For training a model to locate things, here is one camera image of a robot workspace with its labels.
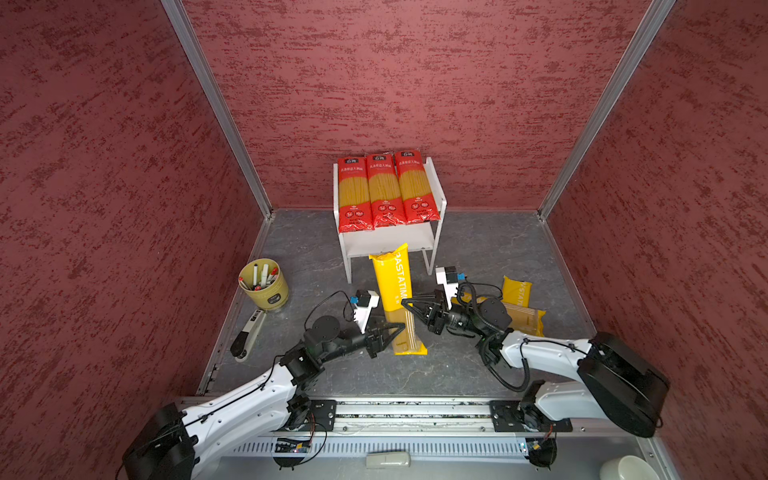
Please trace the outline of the yellow pasta bag front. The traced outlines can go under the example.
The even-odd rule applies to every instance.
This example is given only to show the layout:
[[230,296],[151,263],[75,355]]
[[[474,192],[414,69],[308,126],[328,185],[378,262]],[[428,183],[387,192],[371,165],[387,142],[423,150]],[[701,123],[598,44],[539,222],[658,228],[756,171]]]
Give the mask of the yellow pasta bag front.
[[428,349],[416,334],[414,315],[402,305],[404,299],[412,297],[408,244],[389,253],[370,255],[369,259],[374,266],[386,320],[404,327],[394,340],[394,353],[426,356]]

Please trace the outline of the yellow pasta bag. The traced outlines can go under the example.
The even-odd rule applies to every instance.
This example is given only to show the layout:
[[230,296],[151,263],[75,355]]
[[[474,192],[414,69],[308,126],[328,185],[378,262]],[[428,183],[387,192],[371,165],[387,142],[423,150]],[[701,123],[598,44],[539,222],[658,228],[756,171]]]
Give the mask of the yellow pasta bag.
[[468,293],[462,300],[454,298],[454,306],[462,307],[469,315],[474,328],[484,335],[492,335],[499,331],[514,330],[534,336],[543,335],[542,318],[545,311],[528,307],[512,305],[496,297],[480,296],[476,303],[480,308],[482,318],[475,312]]
[[370,255],[369,259],[374,266],[386,320],[404,327],[394,340],[394,353],[426,356],[428,349],[416,334],[414,315],[402,305],[404,299],[412,297],[408,244],[389,253]]

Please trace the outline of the red spaghetti bag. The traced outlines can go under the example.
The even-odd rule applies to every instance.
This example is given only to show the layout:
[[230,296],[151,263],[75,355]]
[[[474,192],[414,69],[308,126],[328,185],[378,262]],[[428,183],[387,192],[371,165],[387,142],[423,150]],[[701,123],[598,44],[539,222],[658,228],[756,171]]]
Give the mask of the red spaghetti bag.
[[418,150],[397,151],[394,159],[407,223],[438,221],[439,209],[421,153]]
[[338,166],[340,233],[374,229],[369,184],[364,157],[344,157]]
[[405,225],[407,219],[393,156],[368,155],[366,168],[374,227]]

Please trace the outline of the yellow pasta bag underneath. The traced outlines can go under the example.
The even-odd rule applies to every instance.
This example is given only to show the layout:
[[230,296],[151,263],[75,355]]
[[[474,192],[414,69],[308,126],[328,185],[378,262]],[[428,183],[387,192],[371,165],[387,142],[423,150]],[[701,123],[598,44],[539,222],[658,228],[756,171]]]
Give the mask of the yellow pasta bag underneath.
[[518,281],[504,277],[502,285],[502,301],[504,303],[528,308],[533,284],[528,281]]

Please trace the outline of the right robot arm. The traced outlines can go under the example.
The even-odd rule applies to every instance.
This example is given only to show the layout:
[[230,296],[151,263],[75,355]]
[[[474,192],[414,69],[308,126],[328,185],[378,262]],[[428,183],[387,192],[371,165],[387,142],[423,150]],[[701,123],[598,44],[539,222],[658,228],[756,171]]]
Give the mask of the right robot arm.
[[497,298],[406,298],[402,306],[429,331],[477,339],[483,365],[506,389],[521,394],[497,402],[501,431],[566,432],[574,419],[609,420],[625,432],[652,437],[662,425],[669,380],[618,337],[565,340],[514,329]]

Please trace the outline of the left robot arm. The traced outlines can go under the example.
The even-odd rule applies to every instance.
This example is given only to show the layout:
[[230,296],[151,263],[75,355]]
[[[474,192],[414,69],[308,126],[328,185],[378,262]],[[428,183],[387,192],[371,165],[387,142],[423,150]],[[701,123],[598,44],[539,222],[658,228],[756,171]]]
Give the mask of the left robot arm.
[[336,358],[366,350],[374,358],[405,329],[383,322],[367,332],[323,316],[274,358],[262,376],[218,398],[180,410],[170,403],[147,421],[122,456],[129,479],[203,479],[232,448],[283,427],[295,429],[310,411],[305,393]]

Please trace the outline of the white two-tier shelf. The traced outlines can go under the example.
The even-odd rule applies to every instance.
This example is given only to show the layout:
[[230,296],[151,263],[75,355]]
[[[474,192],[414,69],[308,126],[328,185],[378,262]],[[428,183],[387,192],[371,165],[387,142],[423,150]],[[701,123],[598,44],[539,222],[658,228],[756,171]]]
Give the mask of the white two-tier shelf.
[[421,252],[427,274],[432,275],[434,273],[437,249],[448,202],[431,157],[425,158],[424,169],[433,197],[439,208],[440,219],[437,222],[389,226],[376,230],[349,233],[338,232],[338,240],[348,284],[352,283],[351,260],[353,258],[388,253],[403,243],[408,244],[410,252]]

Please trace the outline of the yellow pen holder cup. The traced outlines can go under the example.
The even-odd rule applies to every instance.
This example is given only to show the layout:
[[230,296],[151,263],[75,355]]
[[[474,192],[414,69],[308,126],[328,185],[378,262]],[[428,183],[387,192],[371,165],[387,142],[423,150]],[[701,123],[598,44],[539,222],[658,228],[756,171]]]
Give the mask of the yellow pen holder cup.
[[289,299],[289,287],[276,261],[261,258],[248,263],[238,275],[239,288],[263,311],[281,309]]

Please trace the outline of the grey stapler tool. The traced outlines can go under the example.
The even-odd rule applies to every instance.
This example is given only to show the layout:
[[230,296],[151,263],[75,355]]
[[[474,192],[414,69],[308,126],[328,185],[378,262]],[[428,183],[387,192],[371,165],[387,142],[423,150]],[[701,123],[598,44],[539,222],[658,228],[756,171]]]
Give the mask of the grey stapler tool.
[[265,318],[266,312],[257,309],[235,337],[230,347],[230,353],[237,362],[244,362],[253,351]]

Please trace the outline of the white bowl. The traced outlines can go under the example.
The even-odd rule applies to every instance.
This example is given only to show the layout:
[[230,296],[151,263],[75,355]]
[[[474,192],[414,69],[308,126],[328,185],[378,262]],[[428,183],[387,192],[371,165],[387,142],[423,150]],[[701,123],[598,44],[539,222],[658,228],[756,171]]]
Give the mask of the white bowl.
[[600,480],[659,480],[659,475],[645,460],[627,455],[605,462],[599,472]]

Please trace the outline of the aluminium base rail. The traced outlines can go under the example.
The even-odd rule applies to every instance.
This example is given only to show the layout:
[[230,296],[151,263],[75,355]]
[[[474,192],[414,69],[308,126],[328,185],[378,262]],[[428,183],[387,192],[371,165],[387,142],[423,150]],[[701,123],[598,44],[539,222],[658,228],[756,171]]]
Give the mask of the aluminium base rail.
[[281,428],[253,436],[223,457],[271,457],[296,466],[313,458],[353,458],[405,452],[413,460],[529,462],[544,454],[536,443],[555,441],[560,457],[583,447],[605,453],[611,447],[638,450],[648,440],[606,420],[572,420],[568,433],[495,432],[487,399],[340,398],[334,429]]

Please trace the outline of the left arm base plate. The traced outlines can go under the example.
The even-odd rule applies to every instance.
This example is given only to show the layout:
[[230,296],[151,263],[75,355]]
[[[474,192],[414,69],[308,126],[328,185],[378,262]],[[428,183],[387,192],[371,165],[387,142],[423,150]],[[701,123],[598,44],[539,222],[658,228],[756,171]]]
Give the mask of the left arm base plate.
[[288,403],[289,417],[283,428],[290,431],[319,428],[331,432],[334,429],[337,406],[336,400],[300,396]]

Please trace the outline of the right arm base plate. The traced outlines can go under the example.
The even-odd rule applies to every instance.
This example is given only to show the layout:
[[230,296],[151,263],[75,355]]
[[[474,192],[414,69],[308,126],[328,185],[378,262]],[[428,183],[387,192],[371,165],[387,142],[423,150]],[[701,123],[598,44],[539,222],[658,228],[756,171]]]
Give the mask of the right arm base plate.
[[489,408],[495,432],[568,433],[573,431],[569,419],[552,420],[530,402],[492,400],[489,402]]

